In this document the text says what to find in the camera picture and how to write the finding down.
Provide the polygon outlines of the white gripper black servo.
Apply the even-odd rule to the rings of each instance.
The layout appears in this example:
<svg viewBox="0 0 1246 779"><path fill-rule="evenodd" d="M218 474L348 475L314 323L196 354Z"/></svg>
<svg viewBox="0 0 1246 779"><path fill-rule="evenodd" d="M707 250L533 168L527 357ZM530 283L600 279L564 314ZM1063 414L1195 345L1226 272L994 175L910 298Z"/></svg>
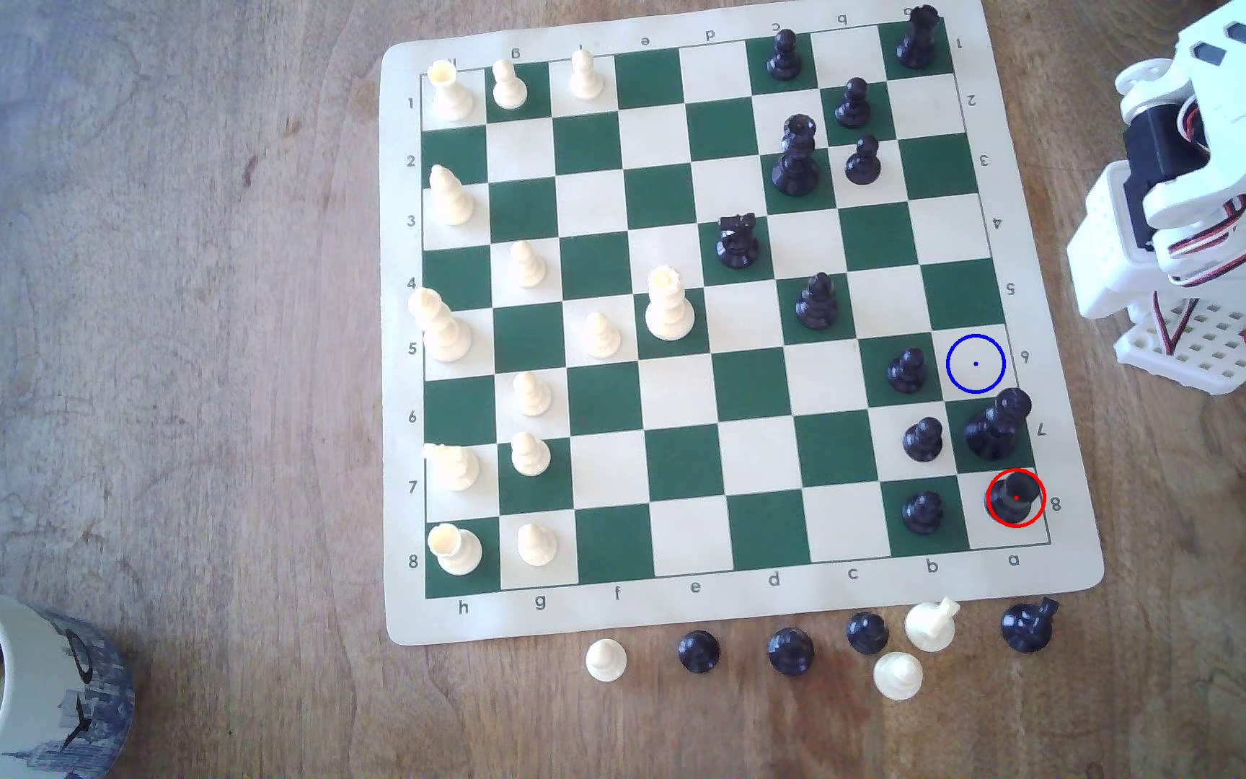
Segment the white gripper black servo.
<svg viewBox="0 0 1246 779"><path fill-rule="evenodd" d="M1202 155L1177 128L1186 100L1195 97L1190 80L1168 75L1171 60L1144 60L1115 79L1128 170L1116 168L1116 197L1141 198L1154 186L1202 167Z"/></svg>

